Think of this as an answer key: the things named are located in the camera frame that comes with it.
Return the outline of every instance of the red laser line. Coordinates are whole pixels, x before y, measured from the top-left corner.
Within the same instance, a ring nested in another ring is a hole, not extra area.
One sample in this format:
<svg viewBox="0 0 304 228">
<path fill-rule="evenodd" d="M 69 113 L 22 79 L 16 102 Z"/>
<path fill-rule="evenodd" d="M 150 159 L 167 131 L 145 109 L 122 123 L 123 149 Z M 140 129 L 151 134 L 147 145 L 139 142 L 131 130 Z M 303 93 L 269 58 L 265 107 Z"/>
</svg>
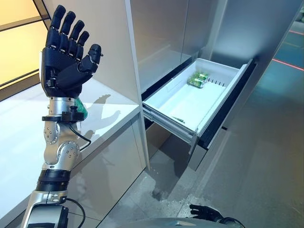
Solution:
<svg viewBox="0 0 304 228">
<path fill-rule="evenodd" d="M 299 34 L 299 35 L 304 36 L 304 33 L 302 33 L 302 32 L 296 32 L 296 31 L 292 31 L 292 30 L 289 30 L 289 32 L 292 32 L 292 33 L 295 33 L 295 34 Z"/>
<path fill-rule="evenodd" d="M 283 62 L 283 61 L 277 60 L 277 59 L 275 59 L 275 58 L 273 58 L 272 60 L 273 60 L 273 61 L 275 61 L 275 62 L 278 62 L 278 63 L 282 63 L 282 64 L 284 64 L 284 65 L 287 65 L 287 66 L 289 66 L 289 67 L 293 67 L 293 68 L 295 68 L 295 69 L 298 69 L 298 70 L 302 70 L 302 71 L 304 71 L 304 69 L 303 69 L 303 68 L 300 68 L 300 67 L 297 67 L 297 66 L 291 65 L 291 64 L 289 64 L 289 63 L 286 63 L 286 62 Z"/>
</svg>

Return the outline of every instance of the silver arm segment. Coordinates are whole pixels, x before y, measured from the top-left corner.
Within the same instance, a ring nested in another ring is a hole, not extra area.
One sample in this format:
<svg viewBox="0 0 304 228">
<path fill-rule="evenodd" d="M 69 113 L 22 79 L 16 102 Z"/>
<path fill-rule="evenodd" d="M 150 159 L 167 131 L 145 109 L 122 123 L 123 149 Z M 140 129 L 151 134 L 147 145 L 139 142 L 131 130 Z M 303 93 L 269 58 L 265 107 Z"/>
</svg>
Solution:
<svg viewBox="0 0 304 228">
<path fill-rule="evenodd" d="M 48 116 L 60 116 L 74 104 L 73 98 L 51 97 Z M 68 209 L 60 204 L 66 201 L 70 171 L 80 153 L 77 135 L 70 126 L 77 131 L 76 123 L 45 121 L 45 162 L 37 187 L 30 196 L 22 228 L 35 227 L 34 224 L 39 228 L 66 227 Z"/>
</svg>

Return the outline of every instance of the green object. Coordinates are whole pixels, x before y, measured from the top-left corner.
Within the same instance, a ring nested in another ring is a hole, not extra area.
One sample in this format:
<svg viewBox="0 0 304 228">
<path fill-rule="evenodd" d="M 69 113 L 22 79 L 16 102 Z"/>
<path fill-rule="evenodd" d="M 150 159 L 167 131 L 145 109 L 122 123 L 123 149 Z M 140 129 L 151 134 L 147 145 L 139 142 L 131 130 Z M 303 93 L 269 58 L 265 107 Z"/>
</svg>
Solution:
<svg viewBox="0 0 304 228">
<path fill-rule="evenodd" d="M 202 73 L 197 71 L 194 73 L 194 75 L 188 78 L 188 84 L 195 86 L 197 88 L 202 88 L 207 78 L 208 78 L 207 73 Z"/>
<path fill-rule="evenodd" d="M 183 124 L 185 123 L 185 121 L 183 121 L 183 120 L 180 119 L 180 118 L 177 118 L 177 117 L 174 117 L 174 116 L 173 116 L 173 118 L 176 119 L 176 120 L 178 120 L 178 121 L 180 121 L 180 122 L 182 122 Z"/>
<path fill-rule="evenodd" d="M 75 100 L 75 106 L 77 106 L 77 111 L 85 114 L 85 119 L 87 118 L 87 110 L 84 104 L 81 102 L 79 97 Z"/>
</svg>

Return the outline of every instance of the white drawer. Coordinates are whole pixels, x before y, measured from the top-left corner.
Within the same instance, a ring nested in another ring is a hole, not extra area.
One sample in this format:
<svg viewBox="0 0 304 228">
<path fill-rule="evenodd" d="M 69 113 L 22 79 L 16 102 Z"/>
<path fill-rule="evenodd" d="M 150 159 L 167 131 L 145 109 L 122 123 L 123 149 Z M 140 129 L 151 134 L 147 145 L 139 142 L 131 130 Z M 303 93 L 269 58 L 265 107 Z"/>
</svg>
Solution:
<svg viewBox="0 0 304 228">
<path fill-rule="evenodd" d="M 216 129 L 211 131 L 214 136 L 250 77 L 253 65 L 255 66 L 251 60 L 237 69 L 198 58 L 143 101 L 145 117 L 188 143 L 192 143 L 193 137 L 201 137 L 214 120 L 213 122 L 217 122 L 213 124 Z M 187 84 L 188 78 L 195 71 L 209 75 L 202 88 Z M 224 112 L 219 114 L 225 102 L 229 104 L 225 105 Z"/>
</svg>

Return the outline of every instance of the yellow light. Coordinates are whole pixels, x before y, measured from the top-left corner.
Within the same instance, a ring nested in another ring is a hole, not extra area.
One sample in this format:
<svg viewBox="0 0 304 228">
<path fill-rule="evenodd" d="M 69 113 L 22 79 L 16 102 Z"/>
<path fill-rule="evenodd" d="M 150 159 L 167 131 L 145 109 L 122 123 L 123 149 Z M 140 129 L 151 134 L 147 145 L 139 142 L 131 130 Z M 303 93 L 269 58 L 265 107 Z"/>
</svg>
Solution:
<svg viewBox="0 0 304 228">
<path fill-rule="evenodd" d="M 47 32 L 42 21 L 0 32 L 0 84 L 39 68 Z"/>
<path fill-rule="evenodd" d="M 2 0 L 0 25 L 39 16 L 32 0 Z"/>
</svg>

